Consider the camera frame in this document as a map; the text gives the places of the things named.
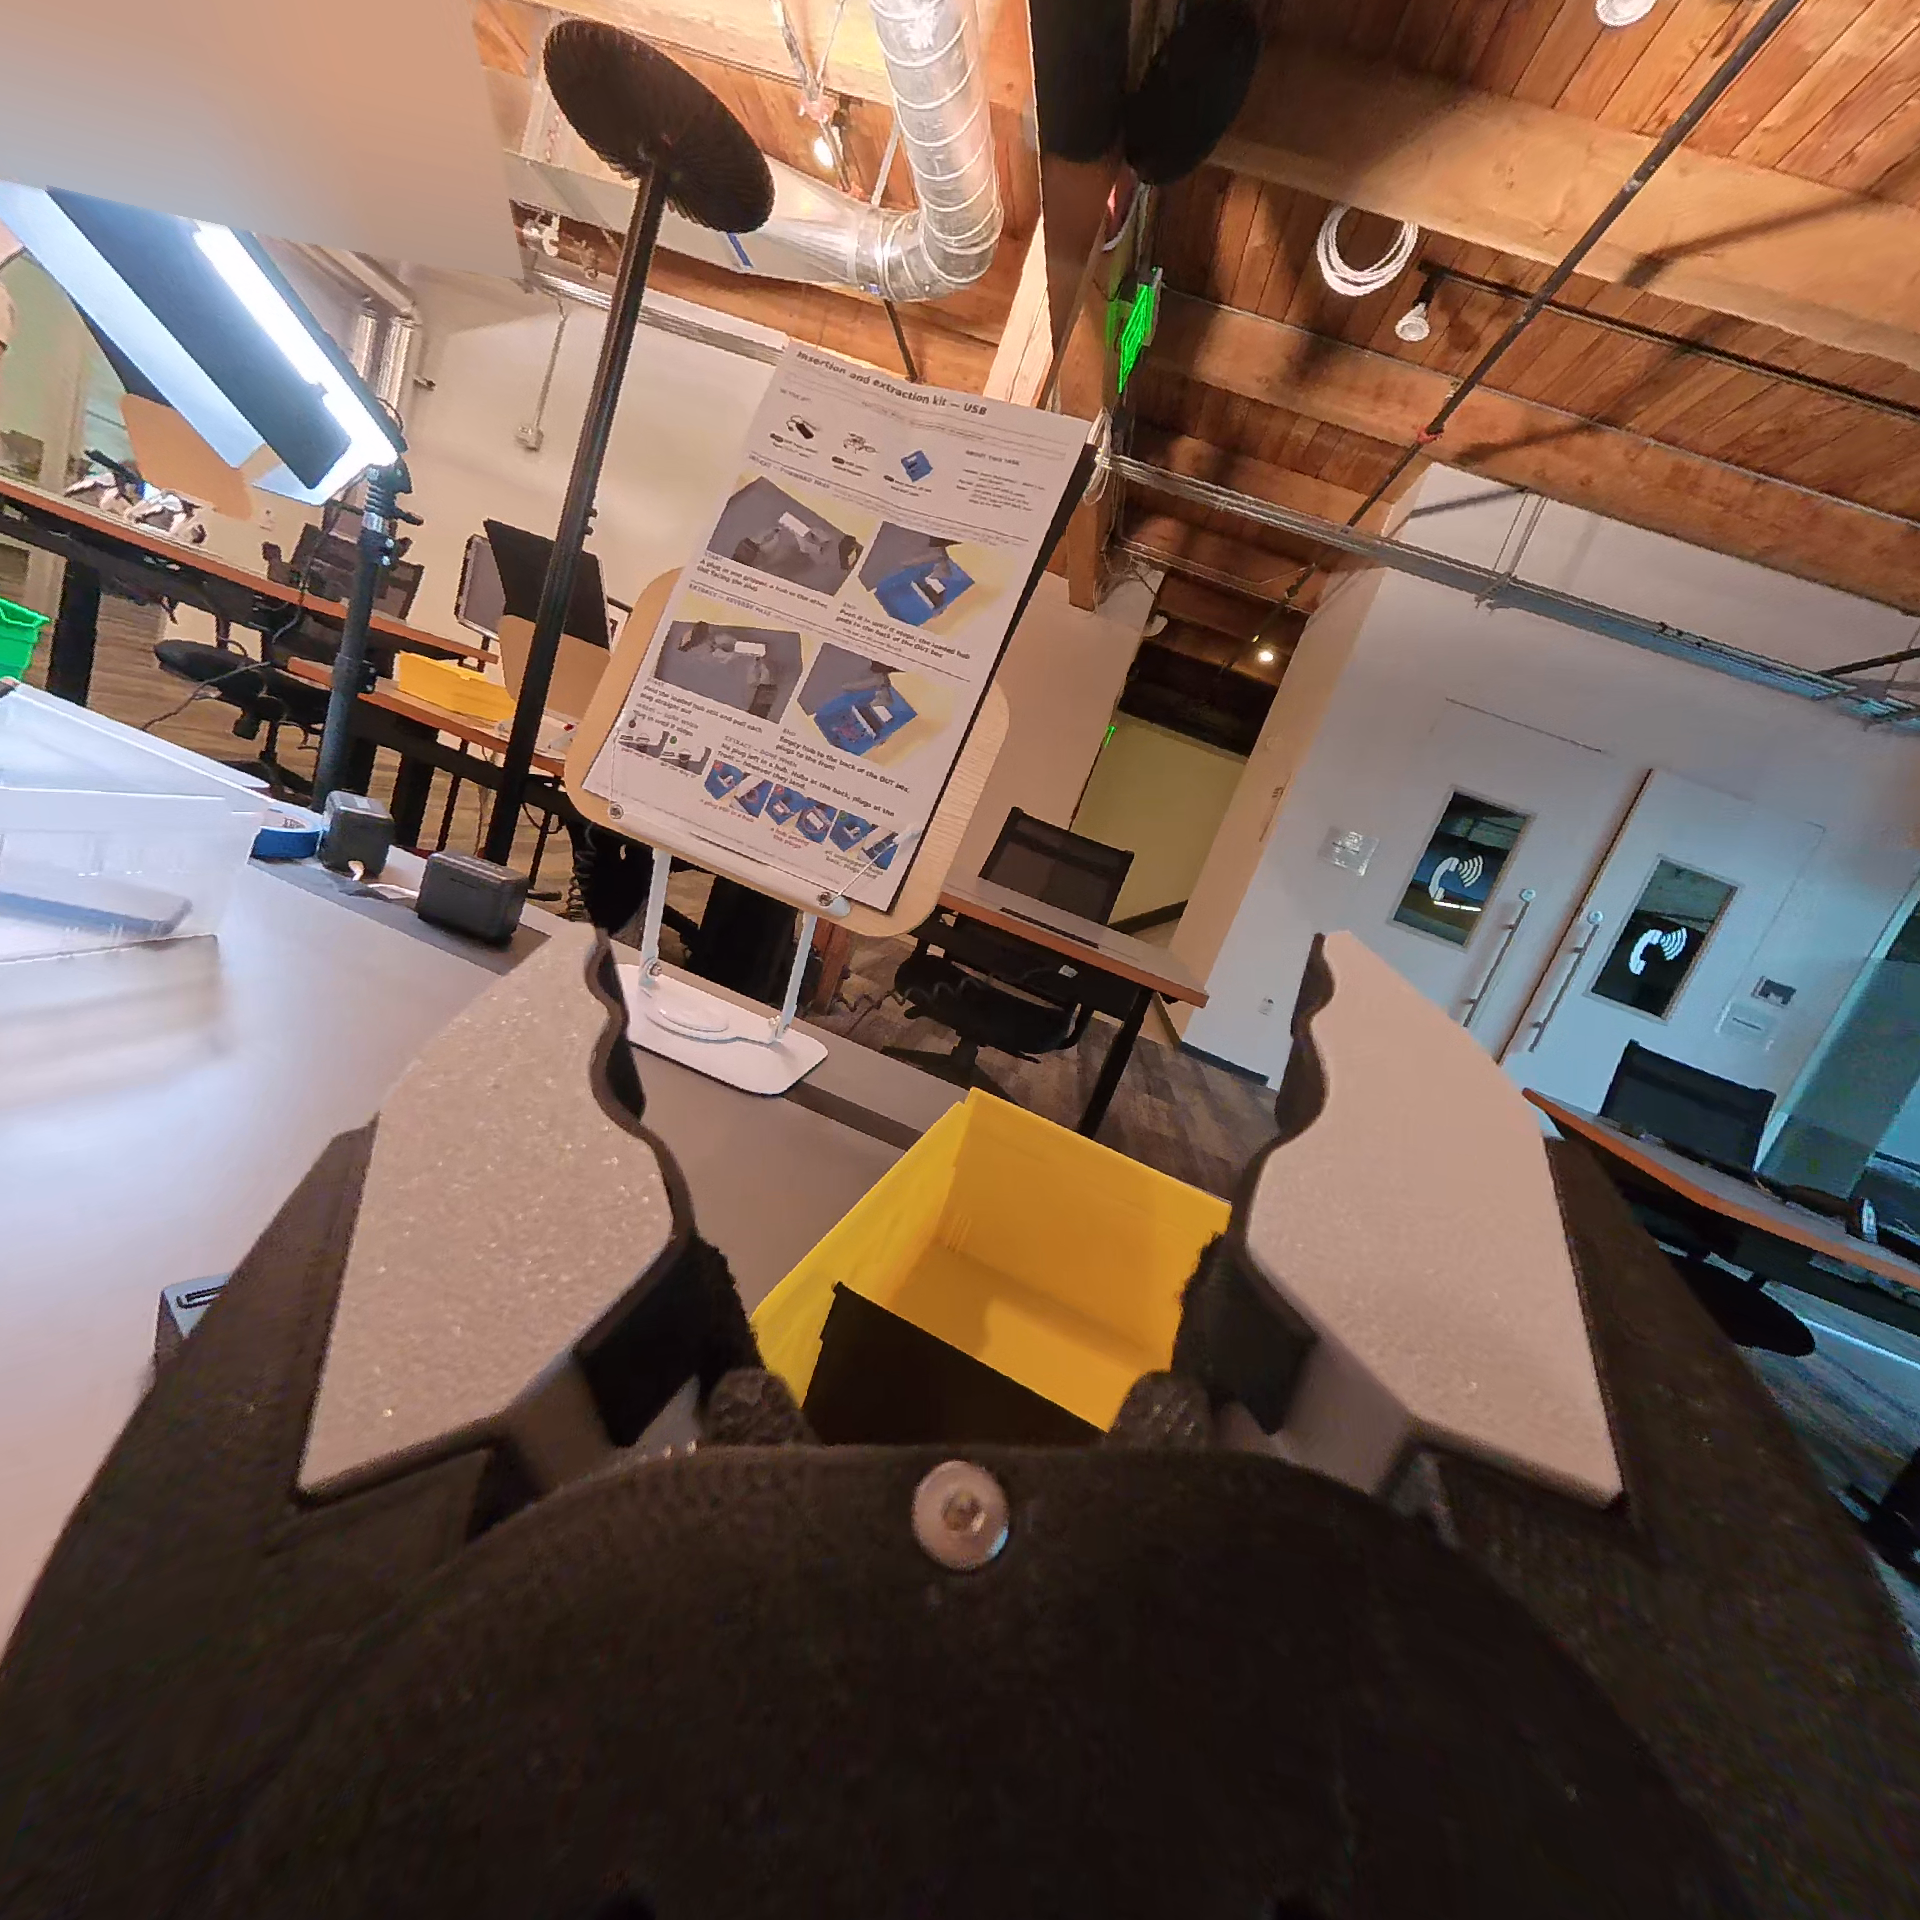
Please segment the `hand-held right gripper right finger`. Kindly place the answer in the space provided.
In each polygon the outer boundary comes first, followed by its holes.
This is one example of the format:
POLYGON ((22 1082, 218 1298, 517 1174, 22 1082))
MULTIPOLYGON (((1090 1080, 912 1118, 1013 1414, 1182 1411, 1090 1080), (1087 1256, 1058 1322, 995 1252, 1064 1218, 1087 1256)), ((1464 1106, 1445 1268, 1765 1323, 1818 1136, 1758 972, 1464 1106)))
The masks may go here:
POLYGON ((1451 1452, 1623 1492, 1544 1131, 1495 1060, 1346 930, 1312 939, 1278 1136, 1232 1200, 1250 1284, 1234 1446, 1382 1497, 1451 1452))

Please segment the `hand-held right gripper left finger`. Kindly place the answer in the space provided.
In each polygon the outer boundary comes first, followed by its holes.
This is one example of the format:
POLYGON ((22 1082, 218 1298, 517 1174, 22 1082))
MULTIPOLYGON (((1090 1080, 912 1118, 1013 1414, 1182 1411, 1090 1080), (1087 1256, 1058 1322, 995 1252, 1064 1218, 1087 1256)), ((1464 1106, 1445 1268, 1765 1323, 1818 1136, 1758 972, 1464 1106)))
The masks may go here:
POLYGON ((693 1240, 633 1068, 609 947, 559 928, 470 1001, 376 1123, 296 1489, 331 1500, 505 1449, 536 1495, 599 1471, 587 1356, 693 1240))

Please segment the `yellow plastic bin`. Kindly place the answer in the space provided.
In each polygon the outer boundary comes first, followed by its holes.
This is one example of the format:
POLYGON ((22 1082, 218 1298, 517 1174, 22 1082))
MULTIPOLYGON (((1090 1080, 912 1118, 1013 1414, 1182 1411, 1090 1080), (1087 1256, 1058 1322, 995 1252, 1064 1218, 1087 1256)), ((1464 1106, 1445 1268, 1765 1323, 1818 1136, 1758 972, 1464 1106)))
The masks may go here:
POLYGON ((410 700, 489 727, 510 724, 517 711, 503 684, 448 656, 395 654, 392 684, 410 700))
POLYGON ((847 1289, 1105 1431, 1167 1369, 1182 1297, 1230 1204, 981 1091, 752 1310, 761 1361, 802 1399, 847 1289))

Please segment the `clear plastic bin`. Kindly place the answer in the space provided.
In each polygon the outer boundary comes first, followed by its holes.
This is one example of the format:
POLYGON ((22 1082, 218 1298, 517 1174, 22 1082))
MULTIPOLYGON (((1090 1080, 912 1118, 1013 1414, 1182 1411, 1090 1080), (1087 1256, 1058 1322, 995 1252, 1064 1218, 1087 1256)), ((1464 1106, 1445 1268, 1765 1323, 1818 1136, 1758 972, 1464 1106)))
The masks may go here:
POLYGON ((269 791, 38 688, 2 686, 2 961, 216 932, 269 791))

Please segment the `black office chair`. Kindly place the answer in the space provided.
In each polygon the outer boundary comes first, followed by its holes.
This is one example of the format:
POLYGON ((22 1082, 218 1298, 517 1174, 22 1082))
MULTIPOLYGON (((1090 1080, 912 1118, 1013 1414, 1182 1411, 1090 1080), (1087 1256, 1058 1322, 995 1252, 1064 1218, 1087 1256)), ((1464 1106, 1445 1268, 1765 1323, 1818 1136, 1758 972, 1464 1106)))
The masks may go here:
MULTIPOLYGON (((1773 1092, 1721 1080, 1631 1041, 1619 1052, 1600 1115, 1624 1135, 1747 1178, 1770 1106, 1773 1092)), ((1785 1358, 1814 1353, 1814 1338, 1800 1320, 1773 1304, 1762 1284, 1710 1260, 1731 1249, 1729 1233, 1679 1207, 1666 1188, 1643 1182, 1629 1168, 1616 1168, 1614 1179, 1639 1226, 1666 1250, 1679 1281, 1739 1348, 1785 1358)))
POLYGON ((949 1052, 903 1044, 882 1052, 958 1088, 1006 1098, 1006 1088, 981 1071, 981 1049, 1035 1063, 1075 1049, 1091 1017, 1110 1015, 1120 1033, 1078 1120, 1090 1136, 1118 1091, 1149 1003, 1145 986, 1094 963, 1096 932, 1109 926, 1134 860, 1127 849, 1013 807, 983 881, 1015 900, 998 910, 998 921, 955 910, 935 914, 894 980, 903 1009, 951 1032, 955 1044, 949 1052))

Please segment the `wooden background desk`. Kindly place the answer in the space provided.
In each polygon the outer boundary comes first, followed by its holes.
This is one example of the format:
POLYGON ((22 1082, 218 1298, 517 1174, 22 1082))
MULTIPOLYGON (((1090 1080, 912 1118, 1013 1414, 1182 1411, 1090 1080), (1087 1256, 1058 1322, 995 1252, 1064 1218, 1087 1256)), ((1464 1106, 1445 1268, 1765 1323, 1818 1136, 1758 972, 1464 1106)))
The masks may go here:
POLYGON ((1854 1236, 1839 1220, 1789 1202, 1729 1174, 1707 1168, 1666 1145, 1623 1135, 1609 1120, 1575 1110, 1535 1088, 1521 1091, 1541 1115, 1563 1136, 1576 1136, 1605 1159, 1631 1168, 1641 1179, 1677 1193, 1695 1210, 1742 1223, 1746 1231, 1805 1249, 1814 1260, 1834 1268, 1874 1275, 1875 1281, 1917 1291, 1917 1266, 1871 1240, 1854 1236))
POLYGON ((920 928, 933 952, 1059 1011, 1118 1019, 1118 1036, 1075 1123, 1096 1136, 1153 996, 1203 1009, 1208 991, 1173 952, 984 878, 949 881, 920 928))

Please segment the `large dark power adapter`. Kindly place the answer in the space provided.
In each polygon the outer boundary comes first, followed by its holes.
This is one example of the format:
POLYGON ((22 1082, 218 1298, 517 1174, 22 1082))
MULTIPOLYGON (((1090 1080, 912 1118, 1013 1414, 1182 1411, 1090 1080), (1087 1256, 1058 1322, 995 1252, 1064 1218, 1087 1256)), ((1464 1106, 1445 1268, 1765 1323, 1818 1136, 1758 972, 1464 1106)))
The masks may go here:
POLYGON ((440 850, 422 865, 415 914, 432 928, 503 948, 521 926, 527 890, 527 878, 510 866, 440 850))

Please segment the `black bin divider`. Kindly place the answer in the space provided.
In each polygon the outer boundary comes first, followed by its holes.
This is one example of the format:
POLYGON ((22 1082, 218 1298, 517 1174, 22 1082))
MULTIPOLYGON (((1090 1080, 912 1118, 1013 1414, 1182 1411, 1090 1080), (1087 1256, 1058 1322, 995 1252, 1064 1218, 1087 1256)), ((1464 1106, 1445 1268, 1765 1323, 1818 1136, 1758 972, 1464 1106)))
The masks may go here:
POLYGON ((1090 1447, 1098 1428, 834 1284, 802 1414, 838 1447, 1090 1447))

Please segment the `wooden clipboard board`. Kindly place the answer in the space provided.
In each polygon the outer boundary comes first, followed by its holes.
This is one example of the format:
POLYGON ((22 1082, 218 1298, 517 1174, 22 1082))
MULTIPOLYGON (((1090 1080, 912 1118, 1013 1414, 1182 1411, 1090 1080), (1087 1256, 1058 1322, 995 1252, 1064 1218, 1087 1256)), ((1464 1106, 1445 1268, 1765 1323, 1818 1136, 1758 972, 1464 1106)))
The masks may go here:
POLYGON ((715 878, 735 881, 782 905, 818 913, 829 921, 838 921, 845 932, 858 939, 889 939, 913 930, 942 898, 973 809, 981 803, 1009 727, 1009 707, 1001 686, 990 684, 983 696, 967 743, 951 768, 946 791, 899 882, 895 905, 879 913, 873 905, 849 904, 845 898, 827 900, 818 884, 802 882, 791 874, 782 874, 729 849, 715 849, 696 840, 683 824, 619 822, 613 803, 592 795, 584 787, 592 762, 613 737, 626 690, 639 673, 648 633, 675 591, 678 579, 678 568, 664 569, 639 593, 627 627, 609 652, 607 671, 592 696, 587 714, 569 740, 562 775, 567 800, 593 826, 622 833, 662 858, 683 858, 715 878))

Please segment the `black light stand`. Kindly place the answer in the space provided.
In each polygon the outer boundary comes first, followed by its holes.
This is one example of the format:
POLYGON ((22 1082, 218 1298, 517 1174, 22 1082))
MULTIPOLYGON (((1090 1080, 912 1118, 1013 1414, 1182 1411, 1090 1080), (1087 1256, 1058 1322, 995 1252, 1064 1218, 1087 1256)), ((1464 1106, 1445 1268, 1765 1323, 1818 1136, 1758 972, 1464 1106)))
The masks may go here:
POLYGON ((314 812, 325 812, 328 799, 346 785, 352 711, 368 679, 368 638, 376 593, 395 559, 395 527, 401 522, 417 524, 417 516, 400 505, 400 496, 408 494, 410 486, 405 460, 370 468, 366 475, 352 591, 344 601, 339 644, 328 671, 327 715, 310 779, 307 807, 314 812))

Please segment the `instruction sheet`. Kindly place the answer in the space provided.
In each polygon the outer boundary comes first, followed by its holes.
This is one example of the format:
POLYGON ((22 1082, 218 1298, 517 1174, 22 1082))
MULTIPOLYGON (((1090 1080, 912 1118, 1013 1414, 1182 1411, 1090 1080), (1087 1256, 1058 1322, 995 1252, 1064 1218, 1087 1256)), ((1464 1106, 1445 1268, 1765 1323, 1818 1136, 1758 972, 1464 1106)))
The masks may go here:
POLYGON ((894 908, 1087 438, 791 343, 582 794, 683 858, 894 908))

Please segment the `long wooden desk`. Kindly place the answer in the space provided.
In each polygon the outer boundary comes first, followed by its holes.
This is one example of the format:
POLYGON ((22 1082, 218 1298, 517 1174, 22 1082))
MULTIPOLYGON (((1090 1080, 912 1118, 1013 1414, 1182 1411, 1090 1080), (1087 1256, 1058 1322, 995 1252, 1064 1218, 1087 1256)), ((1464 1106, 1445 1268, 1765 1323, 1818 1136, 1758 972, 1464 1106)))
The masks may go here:
MULTIPOLYGON (((213 654, 218 664, 209 679, 190 682, 191 692, 238 710, 261 710, 257 718, 242 718, 235 734, 262 740, 261 759, 254 762, 261 775, 288 794, 304 794, 304 785, 271 759, 271 751, 278 732, 290 727, 319 732, 328 668, 314 659, 314 649, 321 641, 339 638, 344 606, 218 561, 198 544, 81 507, 73 496, 5 481, 2 502, 5 539, 30 544, 64 566, 57 612, 43 643, 46 692, 74 707, 88 703, 105 596, 165 611, 198 608, 214 622, 218 644, 213 654)), ((395 755, 395 800, 422 800, 433 775, 498 790, 496 759, 505 752, 503 743, 470 727, 465 743, 457 746, 451 738, 461 730, 457 714, 429 711, 421 700, 368 684, 349 727, 349 771, 370 775, 375 752, 395 755)))

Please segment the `LED light panel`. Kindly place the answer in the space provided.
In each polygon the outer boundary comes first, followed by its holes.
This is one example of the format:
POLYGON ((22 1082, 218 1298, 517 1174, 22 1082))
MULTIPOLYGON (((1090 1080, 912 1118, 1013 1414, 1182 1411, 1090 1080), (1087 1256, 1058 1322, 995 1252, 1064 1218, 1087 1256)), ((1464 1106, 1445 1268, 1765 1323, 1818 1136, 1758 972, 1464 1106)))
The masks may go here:
POLYGON ((5 227, 95 336, 230 466, 318 505, 401 462, 405 438, 248 232, 2 186, 5 227))

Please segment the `black boom stand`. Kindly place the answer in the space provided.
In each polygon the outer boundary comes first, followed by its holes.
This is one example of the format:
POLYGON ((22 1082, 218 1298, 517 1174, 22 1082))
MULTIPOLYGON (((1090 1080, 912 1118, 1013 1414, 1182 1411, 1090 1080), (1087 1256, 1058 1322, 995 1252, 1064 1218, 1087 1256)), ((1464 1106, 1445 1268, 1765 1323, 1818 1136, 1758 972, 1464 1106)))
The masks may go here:
POLYGON ((542 63, 573 134, 599 160, 634 180, 634 209, 617 264, 607 326, 498 771, 485 842, 485 858, 496 865, 511 860, 544 698, 559 654, 662 215, 675 209, 685 220, 712 232, 750 233, 765 225, 774 206, 770 164, 750 134, 707 87, 643 40, 595 20, 563 20, 545 38, 542 63))

